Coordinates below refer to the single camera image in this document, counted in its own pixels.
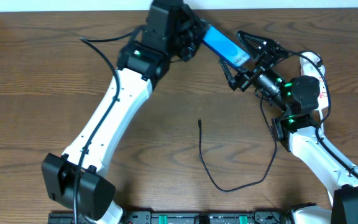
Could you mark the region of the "blue Samsung Galaxy smartphone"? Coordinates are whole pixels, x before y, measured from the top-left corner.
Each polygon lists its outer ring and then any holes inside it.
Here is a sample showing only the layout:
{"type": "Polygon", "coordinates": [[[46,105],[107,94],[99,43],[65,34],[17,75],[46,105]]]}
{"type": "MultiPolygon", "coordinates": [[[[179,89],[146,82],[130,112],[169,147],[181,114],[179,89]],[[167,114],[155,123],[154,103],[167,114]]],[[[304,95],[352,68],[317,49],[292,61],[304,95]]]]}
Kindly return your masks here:
{"type": "Polygon", "coordinates": [[[240,68],[250,59],[248,53],[213,26],[206,31],[203,43],[233,69],[240,68]]]}

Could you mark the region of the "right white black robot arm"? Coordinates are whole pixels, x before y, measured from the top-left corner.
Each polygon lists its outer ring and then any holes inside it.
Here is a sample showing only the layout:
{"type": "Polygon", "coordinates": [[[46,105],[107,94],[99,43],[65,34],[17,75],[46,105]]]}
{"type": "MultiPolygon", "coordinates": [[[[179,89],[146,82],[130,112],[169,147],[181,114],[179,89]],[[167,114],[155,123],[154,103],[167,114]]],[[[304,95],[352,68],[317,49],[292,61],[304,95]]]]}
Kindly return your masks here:
{"type": "Polygon", "coordinates": [[[270,125],[273,140],[312,170],[331,201],[331,211],[316,205],[292,210],[292,222],[358,223],[358,166],[324,133],[331,95],[320,55],[294,52],[242,30],[236,36],[242,45],[239,58],[219,61],[230,88],[253,86],[261,100],[281,109],[270,125]]]}

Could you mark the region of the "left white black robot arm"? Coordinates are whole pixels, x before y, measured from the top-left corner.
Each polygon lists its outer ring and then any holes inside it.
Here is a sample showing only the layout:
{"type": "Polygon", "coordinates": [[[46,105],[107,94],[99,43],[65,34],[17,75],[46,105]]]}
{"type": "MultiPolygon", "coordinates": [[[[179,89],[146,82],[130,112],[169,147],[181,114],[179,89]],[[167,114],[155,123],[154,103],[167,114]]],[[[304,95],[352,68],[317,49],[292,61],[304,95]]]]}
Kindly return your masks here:
{"type": "Polygon", "coordinates": [[[114,151],[138,109],[175,62],[193,58],[207,23],[183,1],[154,0],[144,25],[127,35],[112,80],[76,139],[57,156],[47,154],[42,175],[48,197],[72,210],[72,223],[119,223],[123,209],[106,180],[114,151]]]}

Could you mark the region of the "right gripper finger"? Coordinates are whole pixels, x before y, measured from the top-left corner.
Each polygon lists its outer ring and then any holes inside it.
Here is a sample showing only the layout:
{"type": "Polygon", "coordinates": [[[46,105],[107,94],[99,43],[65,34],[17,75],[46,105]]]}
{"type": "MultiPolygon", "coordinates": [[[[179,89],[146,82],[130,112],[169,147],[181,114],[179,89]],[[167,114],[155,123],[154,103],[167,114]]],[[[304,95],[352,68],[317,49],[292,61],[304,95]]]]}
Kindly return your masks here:
{"type": "Polygon", "coordinates": [[[242,30],[237,31],[236,37],[253,60],[258,60],[264,52],[275,48],[274,40],[258,35],[253,35],[242,30]]]}
{"type": "Polygon", "coordinates": [[[232,75],[227,63],[222,58],[220,58],[219,59],[219,64],[220,64],[220,66],[221,66],[221,68],[223,70],[224,76],[226,78],[227,84],[229,85],[230,89],[236,90],[237,89],[237,87],[236,87],[237,81],[233,77],[233,75],[232,75]]]}

